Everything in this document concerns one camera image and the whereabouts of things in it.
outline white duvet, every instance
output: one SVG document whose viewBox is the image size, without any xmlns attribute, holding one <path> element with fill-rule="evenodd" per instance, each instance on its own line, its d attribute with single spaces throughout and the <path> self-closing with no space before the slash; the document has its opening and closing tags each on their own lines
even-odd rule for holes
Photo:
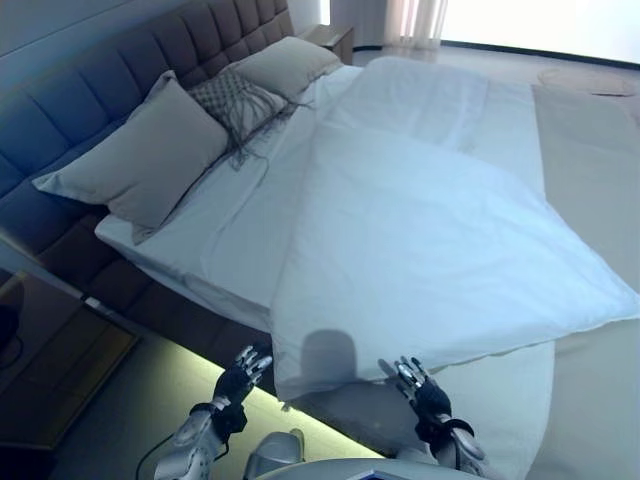
<svg viewBox="0 0 640 480">
<path fill-rule="evenodd" d="M 404 81 L 399 63 L 428 74 Z M 635 292 L 541 195 L 460 153 L 482 82 L 448 77 L 378 60 L 318 127 L 271 310 L 281 398 L 385 378 L 403 355 L 434 368 L 637 316 Z M 442 128 L 411 128 L 437 116 L 413 105 L 439 102 Z"/>
</svg>

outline upholstered headboard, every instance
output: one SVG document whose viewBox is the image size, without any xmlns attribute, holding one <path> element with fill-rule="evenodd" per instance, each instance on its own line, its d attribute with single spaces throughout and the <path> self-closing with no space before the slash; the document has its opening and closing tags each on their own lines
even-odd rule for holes
<svg viewBox="0 0 640 480">
<path fill-rule="evenodd" d="M 189 87 L 287 35 L 293 27 L 286 0 L 191 2 L 2 99 L 2 238 L 84 292 L 125 308 L 135 295 L 132 283 L 144 281 L 95 237 L 106 210 L 40 193 L 31 180 L 68 164 L 122 125 L 162 72 L 173 69 Z"/>
</svg>

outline white pillow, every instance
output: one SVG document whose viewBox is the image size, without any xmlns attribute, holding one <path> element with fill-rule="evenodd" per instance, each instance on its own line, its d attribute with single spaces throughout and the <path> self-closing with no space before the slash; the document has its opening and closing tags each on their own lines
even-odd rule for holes
<svg viewBox="0 0 640 480">
<path fill-rule="evenodd" d="M 408 136 L 319 127 L 271 309 L 281 399 L 640 315 L 516 177 Z"/>
<path fill-rule="evenodd" d="M 127 123 L 66 167 L 33 180 L 43 192 L 105 204 L 133 223 L 134 241 L 159 228 L 225 151 L 228 135 L 163 74 Z"/>
<path fill-rule="evenodd" d="M 232 66 L 250 82 L 295 100 L 318 77 L 342 66 L 329 50 L 296 37 L 284 37 Z"/>
</svg>

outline wooden nightstand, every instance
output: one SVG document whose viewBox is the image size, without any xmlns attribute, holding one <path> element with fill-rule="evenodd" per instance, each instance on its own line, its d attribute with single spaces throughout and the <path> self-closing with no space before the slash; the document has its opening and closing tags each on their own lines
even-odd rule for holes
<svg viewBox="0 0 640 480">
<path fill-rule="evenodd" d="M 31 275 L 2 285 L 0 304 L 19 312 L 24 344 L 0 373 L 0 449 L 51 451 L 136 336 Z"/>
<path fill-rule="evenodd" d="M 331 50 L 345 65 L 353 63 L 353 27 L 317 25 L 300 38 Z"/>
</svg>

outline robotic arm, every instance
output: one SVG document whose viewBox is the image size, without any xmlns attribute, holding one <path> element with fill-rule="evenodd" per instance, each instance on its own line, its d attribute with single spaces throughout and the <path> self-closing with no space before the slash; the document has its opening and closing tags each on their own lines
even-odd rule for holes
<svg viewBox="0 0 640 480">
<path fill-rule="evenodd" d="M 171 451 L 157 463 L 155 480 L 209 478 L 213 463 L 228 452 L 231 434 L 244 429 L 247 418 L 242 402 L 260 381 L 272 360 L 257 346 L 247 347 L 238 355 L 235 364 L 218 379 L 211 402 L 194 406 L 189 418 L 173 435 Z M 429 444 L 438 463 L 447 468 L 371 459 L 305 464 L 302 460 L 302 437 L 294 432 L 277 432 L 267 436 L 252 454 L 245 477 L 262 478 L 261 474 L 272 472 L 269 478 L 283 480 L 374 477 L 453 479 L 454 476 L 462 479 L 472 478 L 466 475 L 471 474 L 490 480 L 504 480 L 489 466 L 469 424 L 452 418 L 447 394 L 427 375 L 418 360 L 412 358 L 409 362 L 403 358 L 396 362 L 396 367 L 401 380 L 399 390 L 409 400 L 419 419 L 416 426 L 418 437 Z M 223 445 L 226 451 L 220 454 Z M 293 469 L 280 469 L 294 464 Z M 395 475 L 389 476 L 385 471 L 395 472 Z"/>
<path fill-rule="evenodd" d="M 245 348 L 236 357 L 218 379 L 211 402 L 194 406 L 173 435 L 171 452 L 158 462 L 155 480 L 209 478 L 213 462 L 228 452 L 231 434 L 244 429 L 247 418 L 242 402 L 272 361 L 257 346 Z M 226 451 L 219 455 L 222 445 Z"/>
<path fill-rule="evenodd" d="M 491 468 L 474 438 L 471 426 L 451 416 L 451 401 L 429 377 L 416 358 L 396 362 L 401 383 L 398 389 L 418 415 L 416 433 L 429 444 L 431 454 L 444 467 L 491 480 L 504 477 Z"/>
</svg>

